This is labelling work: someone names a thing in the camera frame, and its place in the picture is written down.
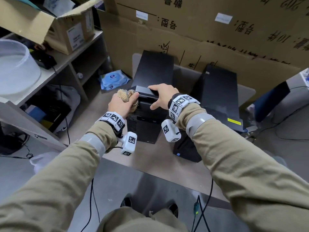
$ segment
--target shoe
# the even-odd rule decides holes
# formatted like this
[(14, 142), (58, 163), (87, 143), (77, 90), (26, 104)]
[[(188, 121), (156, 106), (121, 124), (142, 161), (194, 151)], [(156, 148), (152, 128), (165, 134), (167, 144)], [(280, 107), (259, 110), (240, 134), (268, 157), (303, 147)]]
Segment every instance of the shoe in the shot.
[(129, 197), (125, 197), (122, 202), (120, 207), (132, 207), (132, 201)]
[(173, 214), (176, 218), (178, 218), (178, 206), (177, 206), (177, 204), (173, 203), (172, 205), (170, 205), (170, 206), (168, 207), (168, 209), (172, 212), (172, 214)]

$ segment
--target cardboard box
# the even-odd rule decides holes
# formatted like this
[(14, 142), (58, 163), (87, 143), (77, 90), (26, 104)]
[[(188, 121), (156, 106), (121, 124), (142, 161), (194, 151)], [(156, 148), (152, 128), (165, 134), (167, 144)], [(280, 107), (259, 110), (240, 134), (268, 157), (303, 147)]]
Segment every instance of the cardboard box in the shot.
[(42, 44), (44, 41), (70, 54), (94, 34), (91, 7), (102, 0), (85, 3), (56, 18), (17, 0), (0, 0), (0, 26)]
[(238, 53), (224, 47), (199, 42), (170, 31), (147, 27), (98, 10), (107, 50), (114, 70), (132, 76), (132, 55), (151, 50), (174, 56), (175, 64), (202, 72), (212, 63), (237, 73), (239, 84), (253, 88), (250, 101), (299, 73), (297, 67)]
[(302, 69), (309, 65), (309, 30), (305, 27), (309, 23), (309, 0), (105, 0), (104, 3), (107, 12), (146, 26)]

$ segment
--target hand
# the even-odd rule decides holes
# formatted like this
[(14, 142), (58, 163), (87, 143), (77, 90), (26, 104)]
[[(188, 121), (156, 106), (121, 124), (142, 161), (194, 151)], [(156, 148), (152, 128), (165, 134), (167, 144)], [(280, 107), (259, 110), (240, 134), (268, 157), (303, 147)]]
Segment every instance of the hand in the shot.
[(159, 99), (150, 106), (151, 110), (157, 109), (158, 107), (168, 110), (168, 102), (174, 94), (179, 93), (178, 89), (167, 84), (150, 85), (148, 88), (157, 90), (159, 93)]
[(108, 104), (107, 111), (117, 112), (119, 115), (121, 115), (125, 119), (128, 116), (128, 113), (131, 109), (131, 106), (138, 99), (138, 96), (139, 96), (139, 93), (135, 92), (130, 97), (128, 102), (124, 102), (124, 101), (122, 101), (122, 99), (120, 97), (117, 96), (117, 94), (114, 94), (110, 103)]

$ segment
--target cabinet door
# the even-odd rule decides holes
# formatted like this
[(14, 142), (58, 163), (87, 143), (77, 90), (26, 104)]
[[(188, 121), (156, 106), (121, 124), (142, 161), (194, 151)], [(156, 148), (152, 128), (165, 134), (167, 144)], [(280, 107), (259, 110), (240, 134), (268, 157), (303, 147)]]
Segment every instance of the cabinet door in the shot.
[(11, 101), (4, 98), (0, 98), (0, 119), (44, 143), (51, 143), (52, 146), (59, 147), (57, 148), (59, 150), (66, 148), (55, 134), (50, 132)]

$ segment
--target khaki sleeve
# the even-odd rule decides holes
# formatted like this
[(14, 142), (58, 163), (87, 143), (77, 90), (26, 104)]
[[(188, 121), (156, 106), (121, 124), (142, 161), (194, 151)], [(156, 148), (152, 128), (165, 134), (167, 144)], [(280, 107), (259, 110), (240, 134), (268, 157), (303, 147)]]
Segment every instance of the khaki sleeve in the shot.
[[(176, 125), (185, 129), (202, 112), (190, 104)], [(197, 129), (193, 142), (233, 211), (252, 231), (309, 231), (309, 184), (298, 175), (215, 119)]]
[[(106, 149), (117, 143), (105, 122), (95, 123), (88, 132)], [(0, 206), (0, 231), (66, 231), (99, 161), (89, 143), (71, 144)]]

